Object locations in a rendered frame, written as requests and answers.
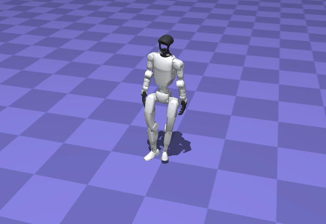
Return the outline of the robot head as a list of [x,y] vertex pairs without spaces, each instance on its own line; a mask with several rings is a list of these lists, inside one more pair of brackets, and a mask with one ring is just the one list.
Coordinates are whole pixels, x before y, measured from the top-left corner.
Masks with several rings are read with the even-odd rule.
[[[162,52],[162,54],[160,54],[162,57],[164,58],[167,58],[167,57],[170,57],[172,56],[172,54],[170,54],[169,52],[169,47],[170,45],[174,42],[174,39],[172,38],[172,36],[170,35],[163,35],[159,38],[158,40],[159,42],[159,50]],[[163,45],[166,45],[167,46],[167,49],[166,48],[161,48],[161,44]],[[169,54],[170,56],[167,56],[167,54]]]

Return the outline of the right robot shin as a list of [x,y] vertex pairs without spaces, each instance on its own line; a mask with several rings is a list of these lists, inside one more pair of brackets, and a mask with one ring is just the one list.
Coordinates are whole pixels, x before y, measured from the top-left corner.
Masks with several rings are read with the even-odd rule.
[[[150,142],[150,147],[152,152],[156,152],[156,143],[158,139],[158,131],[151,131],[149,127],[147,127],[148,139]],[[153,150],[152,150],[153,149]]]

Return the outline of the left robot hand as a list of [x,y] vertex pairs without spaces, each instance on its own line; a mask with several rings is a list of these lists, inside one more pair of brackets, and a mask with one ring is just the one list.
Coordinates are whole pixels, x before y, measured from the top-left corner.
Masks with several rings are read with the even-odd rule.
[[181,101],[181,105],[182,105],[182,109],[181,109],[181,111],[180,111],[180,113],[178,115],[182,115],[184,113],[184,110],[186,108],[187,102],[185,104],[185,101],[182,100]]

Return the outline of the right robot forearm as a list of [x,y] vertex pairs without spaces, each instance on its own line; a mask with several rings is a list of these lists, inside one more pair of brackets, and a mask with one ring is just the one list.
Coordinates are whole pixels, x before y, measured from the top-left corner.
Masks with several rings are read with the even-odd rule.
[[149,78],[147,78],[147,77],[144,76],[144,83],[143,83],[142,94],[143,94],[143,91],[146,91],[146,94],[147,94],[147,91],[149,89],[150,81],[151,81],[151,79],[149,79]]

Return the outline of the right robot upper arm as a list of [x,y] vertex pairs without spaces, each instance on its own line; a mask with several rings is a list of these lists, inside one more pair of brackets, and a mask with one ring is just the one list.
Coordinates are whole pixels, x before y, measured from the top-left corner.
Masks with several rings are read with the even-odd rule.
[[147,71],[145,73],[145,77],[152,78],[153,77],[153,57],[156,54],[156,52],[152,52],[147,55]]

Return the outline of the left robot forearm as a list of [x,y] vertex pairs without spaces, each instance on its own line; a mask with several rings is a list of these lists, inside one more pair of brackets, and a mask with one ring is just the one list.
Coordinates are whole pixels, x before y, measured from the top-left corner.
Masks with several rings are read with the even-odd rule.
[[185,83],[184,83],[184,81],[183,81],[183,88],[178,88],[178,90],[179,90],[179,95],[180,95],[180,102],[183,100],[183,101],[185,101],[185,104],[186,104],[186,102],[187,102],[187,98],[186,98],[186,88],[185,88]]

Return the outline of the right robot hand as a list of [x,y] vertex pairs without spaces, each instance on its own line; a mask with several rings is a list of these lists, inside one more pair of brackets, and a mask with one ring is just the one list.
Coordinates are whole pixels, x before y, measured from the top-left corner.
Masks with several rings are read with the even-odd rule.
[[147,96],[146,95],[146,91],[143,91],[143,94],[142,95],[142,101],[143,101],[143,104],[144,104],[144,107],[145,107],[145,97]]

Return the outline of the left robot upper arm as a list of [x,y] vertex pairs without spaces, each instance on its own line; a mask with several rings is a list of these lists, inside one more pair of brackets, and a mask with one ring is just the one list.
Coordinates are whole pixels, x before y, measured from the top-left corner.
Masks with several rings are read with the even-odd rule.
[[174,69],[176,69],[176,74],[177,74],[177,78],[178,81],[176,81],[176,86],[178,88],[183,88],[183,78],[184,78],[184,71],[183,71],[183,67],[184,67],[184,63],[183,61],[179,60],[179,59],[173,59],[173,67]]

